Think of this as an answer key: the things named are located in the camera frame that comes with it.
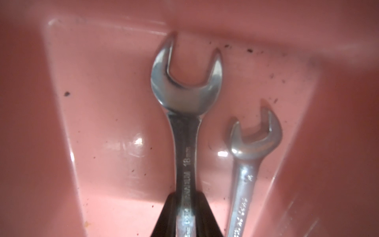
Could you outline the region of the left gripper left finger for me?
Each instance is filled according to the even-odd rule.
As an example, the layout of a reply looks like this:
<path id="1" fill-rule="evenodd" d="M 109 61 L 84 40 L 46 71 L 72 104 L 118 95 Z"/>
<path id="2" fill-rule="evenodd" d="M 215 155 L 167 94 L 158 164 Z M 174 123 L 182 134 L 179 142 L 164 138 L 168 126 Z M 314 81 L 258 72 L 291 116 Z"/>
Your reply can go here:
<path id="1" fill-rule="evenodd" d="M 170 193 L 161 210 L 151 237 L 175 237 L 177 201 L 176 193 Z"/>

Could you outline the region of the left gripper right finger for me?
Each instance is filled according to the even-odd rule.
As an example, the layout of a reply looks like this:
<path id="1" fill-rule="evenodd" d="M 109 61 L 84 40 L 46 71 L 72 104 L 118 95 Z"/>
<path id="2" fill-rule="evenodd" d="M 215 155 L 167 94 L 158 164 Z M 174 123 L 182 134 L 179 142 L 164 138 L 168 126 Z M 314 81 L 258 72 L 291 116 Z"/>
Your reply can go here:
<path id="1" fill-rule="evenodd" d="M 197 237 L 223 237 L 206 196 L 200 191 L 196 192 L 195 214 Z"/>

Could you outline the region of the pink plastic storage box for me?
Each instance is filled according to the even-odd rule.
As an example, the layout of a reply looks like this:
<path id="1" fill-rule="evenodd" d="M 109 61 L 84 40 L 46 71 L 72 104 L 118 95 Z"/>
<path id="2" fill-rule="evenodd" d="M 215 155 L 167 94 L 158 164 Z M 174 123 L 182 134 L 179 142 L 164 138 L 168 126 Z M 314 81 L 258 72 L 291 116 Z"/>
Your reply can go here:
<path id="1" fill-rule="evenodd" d="M 1 1 L 1 236 L 149 237 L 175 190 L 171 129 L 151 86 L 171 73 L 220 96 L 202 121 L 197 188 L 227 232 L 233 156 L 270 106 L 246 237 L 379 234 L 378 1 Z"/>

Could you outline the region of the silver end wrench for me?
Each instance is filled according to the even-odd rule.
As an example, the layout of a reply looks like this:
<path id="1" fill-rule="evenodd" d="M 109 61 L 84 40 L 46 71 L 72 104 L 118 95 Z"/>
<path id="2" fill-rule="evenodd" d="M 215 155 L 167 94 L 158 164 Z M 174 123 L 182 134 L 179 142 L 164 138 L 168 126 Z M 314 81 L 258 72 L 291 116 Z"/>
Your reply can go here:
<path id="1" fill-rule="evenodd" d="M 178 237 L 196 236 L 197 138 L 203 117 L 217 101 L 223 82 L 223 60 L 215 49 L 207 80 L 184 85 L 170 74 L 176 35 L 167 36 L 158 49 L 151 70 L 151 88 L 171 127 L 175 155 L 175 229 Z"/>

